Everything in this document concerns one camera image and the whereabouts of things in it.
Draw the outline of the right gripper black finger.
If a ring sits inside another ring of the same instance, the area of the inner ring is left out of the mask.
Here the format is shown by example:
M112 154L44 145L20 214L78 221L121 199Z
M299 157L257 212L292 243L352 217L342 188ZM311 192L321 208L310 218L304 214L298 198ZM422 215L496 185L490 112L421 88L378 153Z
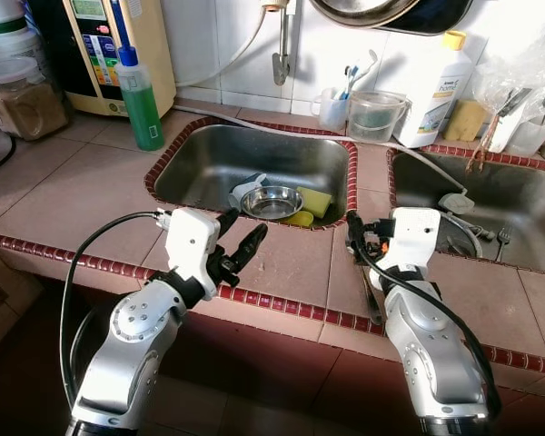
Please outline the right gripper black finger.
M365 245L363 220L357 215L356 211L348 211L344 217L346 217L348 225L344 245L346 245L348 253L354 258L355 264L365 264L365 257L362 252Z

